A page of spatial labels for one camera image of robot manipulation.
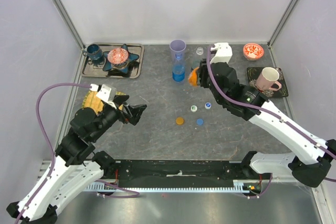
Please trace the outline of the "blue label water bottle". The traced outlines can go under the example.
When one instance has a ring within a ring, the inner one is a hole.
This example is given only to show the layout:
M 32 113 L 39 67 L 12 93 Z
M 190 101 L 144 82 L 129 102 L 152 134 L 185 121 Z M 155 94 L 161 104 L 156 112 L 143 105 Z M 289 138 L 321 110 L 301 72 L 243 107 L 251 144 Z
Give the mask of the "blue label water bottle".
M 185 60 L 181 53 L 176 53 L 173 60 L 172 78 L 177 83 L 182 83 L 185 79 Z

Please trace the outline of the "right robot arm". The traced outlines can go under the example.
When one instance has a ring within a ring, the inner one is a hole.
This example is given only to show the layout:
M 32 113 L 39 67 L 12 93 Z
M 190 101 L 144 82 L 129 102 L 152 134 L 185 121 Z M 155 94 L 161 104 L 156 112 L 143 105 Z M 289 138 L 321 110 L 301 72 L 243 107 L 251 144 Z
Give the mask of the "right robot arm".
M 335 160 L 335 140 L 326 141 L 303 129 L 256 88 L 241 84 L 235 69 L 227 63 L 202 59 L 188 81 L 193 86 L 208 88 L 219 105 L 262 128 L 290 150 L 285 154 L 248 152 L 240 166 L 245 178 L 273 174 L 293 177 L 313 188 L 324 180 L 329 181 L 328 173 Z

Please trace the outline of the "blue white bottle cap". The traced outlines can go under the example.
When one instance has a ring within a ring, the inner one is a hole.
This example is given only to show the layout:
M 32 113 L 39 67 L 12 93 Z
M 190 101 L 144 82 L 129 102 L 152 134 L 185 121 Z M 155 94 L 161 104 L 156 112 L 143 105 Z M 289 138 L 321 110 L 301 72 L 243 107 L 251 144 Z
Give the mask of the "blue white bottle cap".
M 209 102 L 206 102 L 205 103 L 205 109 L 210 109 L 212 107 L 212 104 L 211 103 L 209 103 Z

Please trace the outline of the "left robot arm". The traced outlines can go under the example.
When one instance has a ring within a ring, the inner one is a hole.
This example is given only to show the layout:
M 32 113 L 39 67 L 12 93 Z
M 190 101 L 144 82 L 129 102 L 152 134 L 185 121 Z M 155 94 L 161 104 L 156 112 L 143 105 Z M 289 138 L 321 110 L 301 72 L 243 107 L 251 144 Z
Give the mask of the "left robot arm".
M 7 206 L 16 223 L 55 223 L 64 208 L 88 185 L 114 175 L 115 160 L 105 151 L 95 153 L 87 165 L 84 161 L 95 150 L 94 143 L 116 121 L 136 125 L 147 107 L 127 103 L 122 106 L 120 110 L 104 104 L 99 113 L 92 108 L 76 112 L 42 178 L 23 200 Z

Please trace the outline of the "white green bottle cap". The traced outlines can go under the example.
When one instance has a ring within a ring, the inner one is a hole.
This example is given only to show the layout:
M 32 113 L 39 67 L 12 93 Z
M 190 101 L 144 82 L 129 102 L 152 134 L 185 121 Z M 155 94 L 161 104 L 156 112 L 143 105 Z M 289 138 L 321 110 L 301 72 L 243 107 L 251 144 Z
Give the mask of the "white green bottle cap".
M 196 112 L 197 111 L 197 106 L 196 105 L 192 105 L 191 106 L 191 111 L 192 112 Z

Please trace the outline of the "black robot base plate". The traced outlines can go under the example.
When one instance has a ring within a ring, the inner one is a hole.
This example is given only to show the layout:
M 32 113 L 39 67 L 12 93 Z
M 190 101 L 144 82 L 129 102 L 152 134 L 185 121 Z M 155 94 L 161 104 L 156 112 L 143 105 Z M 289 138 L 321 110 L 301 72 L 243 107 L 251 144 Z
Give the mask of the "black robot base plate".
M 93 161 L 102 165 L 103 179 L 116 180 L 120 187 L 229 187 L 235 180 L 266 181 L 246 164 L 230 161 L 198 160 L 115 160 L 105 151 Z

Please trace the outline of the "orange juice bottle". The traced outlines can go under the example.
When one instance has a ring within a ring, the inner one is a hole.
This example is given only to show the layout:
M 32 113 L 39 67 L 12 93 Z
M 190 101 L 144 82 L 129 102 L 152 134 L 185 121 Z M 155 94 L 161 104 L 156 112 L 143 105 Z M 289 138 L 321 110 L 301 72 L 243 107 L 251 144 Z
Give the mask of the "orange juice bottle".
M 188 76 L 188 83 L 193 87 L 199 86 L 198 70 L 199 70 L 199 67 L 192 69 L 192 71 L 190 72 Z

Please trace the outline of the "orange bottle cap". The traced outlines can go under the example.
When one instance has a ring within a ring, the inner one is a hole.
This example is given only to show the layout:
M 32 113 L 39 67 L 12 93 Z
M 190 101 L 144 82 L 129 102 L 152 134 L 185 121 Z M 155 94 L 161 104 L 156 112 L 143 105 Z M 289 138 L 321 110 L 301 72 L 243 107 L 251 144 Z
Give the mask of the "orange bottle cap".
M 184 119 L 182 117 L 177 117 L 175 120 L 177 125 L 183 125 L 184 124 Z

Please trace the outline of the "green label water bottle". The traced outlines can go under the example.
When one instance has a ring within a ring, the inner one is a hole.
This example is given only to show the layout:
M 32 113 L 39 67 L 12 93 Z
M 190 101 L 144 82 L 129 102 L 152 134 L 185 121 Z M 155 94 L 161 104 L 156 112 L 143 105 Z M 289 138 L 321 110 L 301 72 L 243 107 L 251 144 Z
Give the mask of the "green label water bottle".
M 196 52 L 193 56 L 192 64 L 191 64 L 191 70 L 199 67 L 200 61 L 204 57 L 204 49 L 202 47 L 197 47 Z

